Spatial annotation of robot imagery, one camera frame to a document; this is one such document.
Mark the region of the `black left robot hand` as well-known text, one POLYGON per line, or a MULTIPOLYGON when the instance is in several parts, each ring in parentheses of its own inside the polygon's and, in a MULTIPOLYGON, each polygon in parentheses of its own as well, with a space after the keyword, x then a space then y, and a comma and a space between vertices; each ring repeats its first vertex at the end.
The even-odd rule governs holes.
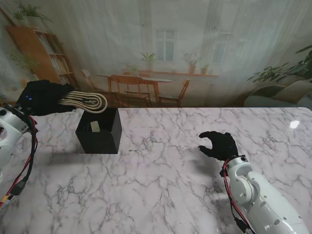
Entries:
POLYGON ((32 116, 71 112, 76 107, 59 104, 71 91, 74 88, 70 84, 62 85, 48 80, 30 81, 21 93, 17 105, 25 114, 32 116))

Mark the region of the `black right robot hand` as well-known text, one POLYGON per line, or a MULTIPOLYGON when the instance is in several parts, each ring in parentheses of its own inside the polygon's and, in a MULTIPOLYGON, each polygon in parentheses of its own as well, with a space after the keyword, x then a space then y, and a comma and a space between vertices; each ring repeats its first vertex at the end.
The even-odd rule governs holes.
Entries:
POLYGON ((220 133, 216 131, 207 131, 199 135, 200 138, 208 138, 212 143, 212 148, 198 146, 198 149, 208 157, 219 161, 226 161, 235 156, 239 156, 236 142, 230 133, 220 133))

